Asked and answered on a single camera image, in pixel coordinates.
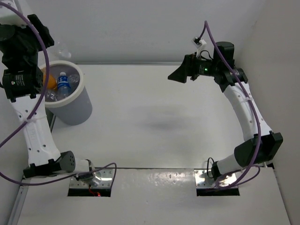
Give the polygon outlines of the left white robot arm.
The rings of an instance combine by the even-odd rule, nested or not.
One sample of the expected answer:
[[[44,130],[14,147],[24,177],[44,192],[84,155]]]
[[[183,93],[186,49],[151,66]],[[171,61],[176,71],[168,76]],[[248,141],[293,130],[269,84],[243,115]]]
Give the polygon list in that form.
[[[73,152],[56,147],[45,111],[44,72],[38,67],[38,52],[54,45],[49,30],[35,14],[26,17],[27,26],[1,24],[0,50],[4,70],[1,87],[15,109],[28,149],[25,178],[54,177],[72,173],[77,180],[95,177],[92,162],[79,160]]]

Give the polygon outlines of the orange juice bottle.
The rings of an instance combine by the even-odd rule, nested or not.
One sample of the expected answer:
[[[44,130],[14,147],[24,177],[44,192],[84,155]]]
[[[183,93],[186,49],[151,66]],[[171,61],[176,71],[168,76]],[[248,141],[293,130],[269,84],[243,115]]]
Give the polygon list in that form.
[[[43,85],[45,85],[45,80],[46,80],[46,69],[42,68],[41,71],[43,72]],[[47,83],[48,90],[56,90],[57,89],[57,82],[51,72],[49,73],[49,79]]]

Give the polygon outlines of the blue label water bottle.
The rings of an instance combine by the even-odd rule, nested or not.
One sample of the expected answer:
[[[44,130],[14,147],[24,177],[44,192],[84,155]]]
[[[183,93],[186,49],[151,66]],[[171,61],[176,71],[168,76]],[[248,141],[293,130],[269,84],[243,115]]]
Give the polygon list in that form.
[[[60,72],[57,79],[57,99],[62,100],[67,98],[71,93],[71,87],[68,82],[68,76],[65,72]]]
[[[67,77],[67,81],[70,85],[78,85],[80,82],[79,74],[71,74]]]

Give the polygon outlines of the clear crushed bottle white cap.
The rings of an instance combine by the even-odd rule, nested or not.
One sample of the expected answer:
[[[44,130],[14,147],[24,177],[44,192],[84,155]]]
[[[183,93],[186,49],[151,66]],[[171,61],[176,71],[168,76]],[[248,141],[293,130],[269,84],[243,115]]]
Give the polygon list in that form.
[[[72,57],[71,52],[63,42],[57,42],[52,50],[53,54],[59,58],[70,59]]]

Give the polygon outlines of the apple juice labelled clear bottle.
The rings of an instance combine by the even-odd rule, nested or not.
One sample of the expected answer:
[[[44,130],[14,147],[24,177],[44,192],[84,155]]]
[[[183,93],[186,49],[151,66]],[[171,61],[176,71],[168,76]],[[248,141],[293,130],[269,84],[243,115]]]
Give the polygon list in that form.
[[[45,93],[45,101],[46,102],[58,101],[56,91],[55,90],[47,90],[47,92]]]

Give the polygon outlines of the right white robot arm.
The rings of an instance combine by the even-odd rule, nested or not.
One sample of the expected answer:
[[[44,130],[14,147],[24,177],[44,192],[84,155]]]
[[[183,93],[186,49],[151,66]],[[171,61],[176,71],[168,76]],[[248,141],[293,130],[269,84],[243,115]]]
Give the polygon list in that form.
[[[241,68],[234,65],[234,44],[217,42],[213,58],[198,58],[195,53],[185,55],[179,68],[168,76],[169,80],[186,83],[200,75],[212,76],[231,103],[240,123],[244,143],[234,149],[225,159],[214,162],[211,168],[213,179],[246,168],[258,146],[255,164],[271,161],[283,143],[280,133],[275,133],[267,125],[258,108],[251,108],[254,102],[250,93],[248,79]]]

